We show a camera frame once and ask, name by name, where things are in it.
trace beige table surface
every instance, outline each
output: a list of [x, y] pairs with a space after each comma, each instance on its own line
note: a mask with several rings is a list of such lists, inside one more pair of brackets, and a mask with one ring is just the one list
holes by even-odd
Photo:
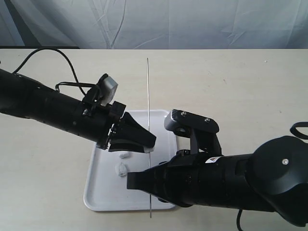
[[[30, 50], [0, 50], [0, 68], [13, 71]], [[146, 58], [151, 109], [187, 110], [215, 119], [224, 155], [259, 145], [308, 120], [307, 50], [65, 50], [81, 82], [107, 72], [127, 109], [146, 109]], [[73, 81], [65, 59], [37, 53], [20, 73], [54, 87]], [[62, 92], [81, 99], [78, 89]], [[180, 140], [180, 147], [188, 141]], [[93, 143], [33, 120], [0, 115], [0, 230], [234, 231], [237, 211], [192, 206], [148, 212], [97, 213], [83, 191]], [[276, 213], [243, 212], [245, 231], [297, 228]]]

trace thin metal skewer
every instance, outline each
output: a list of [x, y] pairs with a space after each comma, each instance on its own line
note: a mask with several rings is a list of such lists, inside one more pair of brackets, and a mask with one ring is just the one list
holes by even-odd
[[[148, 86], [148, 131], [150, 131], [150, 79], [149, 79], [149, 58], [147, 62], [147, 86]], [[151, 152], [149, 152], [149, 167], [151, 167]], [[150, 195], [150, 218], [152, 218], [152, 195]]]

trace warning label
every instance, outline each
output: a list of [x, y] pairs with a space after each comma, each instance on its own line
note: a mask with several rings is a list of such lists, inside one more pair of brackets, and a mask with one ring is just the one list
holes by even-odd
[[211, 158], [207, 159], [207, 161], [205, 163], [206, 164], [215, 163], [219, 158], [221, 158], [221, 156], [211, 157]]

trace white tray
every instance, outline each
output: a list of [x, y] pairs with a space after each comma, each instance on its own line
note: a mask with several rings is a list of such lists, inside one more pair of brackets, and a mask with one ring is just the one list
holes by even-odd
[[[129, 111], [133, 118], [144, 128], [147, 127], [147, 111]], [[175, 135], [165, 130], [165, 110], [151, 110], [151, 133], [156, 137], [155, 149], [151, 152], [151, 165], [170, 160], [177, 151]], [[130, 153], [130, 157], [121, 159], [119, 152], [109, 153], [94, 146], [90, 161], [84, 203], [93, 211], [123, 211], [149, 209], [149, 194], [139, 190], [126, 189], [127, 177], [115, 173], [115, 165], [124, 163], [129, 172], [144, 171], [149, 168], [149, 155]], [[162, 203], [152, 196], [152, 209], [170, 209], [174, 205]]]

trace black strap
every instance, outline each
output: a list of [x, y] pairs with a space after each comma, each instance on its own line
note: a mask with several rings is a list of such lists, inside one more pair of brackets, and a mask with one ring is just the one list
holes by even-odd
[[308, 128], [308, 122], [298, 122], [293, 124], [290, 128], [290, 132], [295, 135], [296, 137], [302, 140], [308, 140], [308, 135], [305, 135], [297, 130], [297, 128]]

